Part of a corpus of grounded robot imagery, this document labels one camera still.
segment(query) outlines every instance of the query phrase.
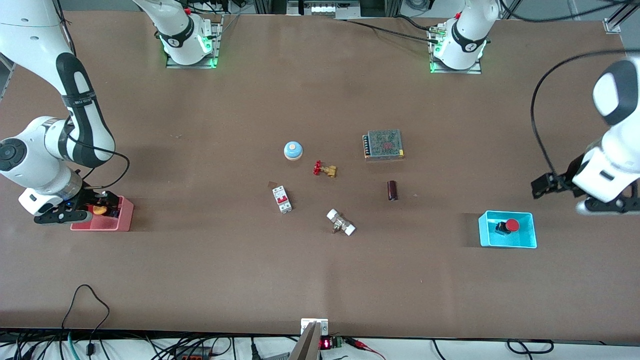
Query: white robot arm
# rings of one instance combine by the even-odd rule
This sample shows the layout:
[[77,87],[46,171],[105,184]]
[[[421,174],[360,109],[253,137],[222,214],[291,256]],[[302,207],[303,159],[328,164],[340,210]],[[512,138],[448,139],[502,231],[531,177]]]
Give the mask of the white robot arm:
[[187,14],[173,0],[132,0],[153,21],[164,51],[180,65],[197,63],[211,53],[211,20]]
[[111,158],[96,148],[113,151],[115,143],[91,81],[63,37],[53,3],[0,0],[0,9],[0,53],[55,87],[70,115],[70,122],[39,117],[0,142],[0,173],[27,188],[20,203],[40,216],[82,187],[82,179],[63,160],[95,168]]
[[587,195],[576,206],[582,215],[640,214],[639,84],[640,58],[625,58],[604,70],[594,86],[593,102],[609,130],[559,175],[564,186],[551,173],[533,181],[535,199],[571,190],[576,197]]
[[462,12],[438,25],[444,33],[436,34],[439,44],[433,56],[454,70],[469,69],[482,54],[498,14],[495,0],[465,0]]
[[[173,1],[134,0],[153,20],[164,50],[191,65],[211,53],[211,21],[187,14]],[[112,157],[115,143],[91,81],[70,50],[51,0],[0,0],[0,53],[49,82],[62,96],[69,119],[38,117],[0,142],[0,173],[26,188],[20,203],[39,224],[89,221],[87,204],[117,216],[118,198],[87,189],[65,160],[89,168]]]
[[[625,204],[626,198],[620,195],[640,178],[639,83],[639,58],[617,61],[602,73],[593,89],[593,102],[610,128],[589,146],[572,180],[599,201],[633,212],[640,208],[630,208],[633,204]],[[637,202],[636,193],[632,196]],[[588,206],[588,200],[583,201],[577,210],[593,212]]]

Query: blue round button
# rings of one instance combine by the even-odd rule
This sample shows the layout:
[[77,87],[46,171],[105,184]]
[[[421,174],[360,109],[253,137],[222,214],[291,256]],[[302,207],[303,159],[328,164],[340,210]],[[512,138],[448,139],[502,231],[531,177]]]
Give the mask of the blue round button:
[[289,160],[298,160],[302,157],[302,145],[299,142],[288,142],[284,146],[284,156]]

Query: pink bin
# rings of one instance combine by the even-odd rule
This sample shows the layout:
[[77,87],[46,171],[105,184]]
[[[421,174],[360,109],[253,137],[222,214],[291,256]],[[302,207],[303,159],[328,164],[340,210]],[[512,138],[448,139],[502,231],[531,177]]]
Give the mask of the pink bin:
[[129,231],[133,217],[133,203],[119,196],[120,216],[118,218],[94,215],[91,221],[71,224],[73,231]]

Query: yellow object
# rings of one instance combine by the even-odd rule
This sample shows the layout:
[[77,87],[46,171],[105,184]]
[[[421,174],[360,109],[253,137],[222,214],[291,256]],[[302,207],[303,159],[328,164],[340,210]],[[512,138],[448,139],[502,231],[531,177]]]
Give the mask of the yellow object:
[[105,214],[107,212],[107,207],[105,207],[105,206],[94,206],[92,212],[95,215],[103,215],[103,214]]
[[330,167],[320,167],[320,171],[324,172],[328,177],[335,177],[335,172],[338,168],[331,165]]

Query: blue plastic tray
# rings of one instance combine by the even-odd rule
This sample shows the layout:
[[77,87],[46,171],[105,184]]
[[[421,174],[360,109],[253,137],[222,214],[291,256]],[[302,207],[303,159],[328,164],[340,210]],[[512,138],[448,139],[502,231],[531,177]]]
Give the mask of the blue plastic tray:
[[[510,218],[514,218],[520,223],[520,230],[508,235],[497,233],[495,231],[496,225]],[[478,219],[478,226],[480,229],[480,245],[482,246],[525,249],[535,249],[538,247],[536,230],[533,226],[533,215],[531,215],[531,213],[489,210]]]

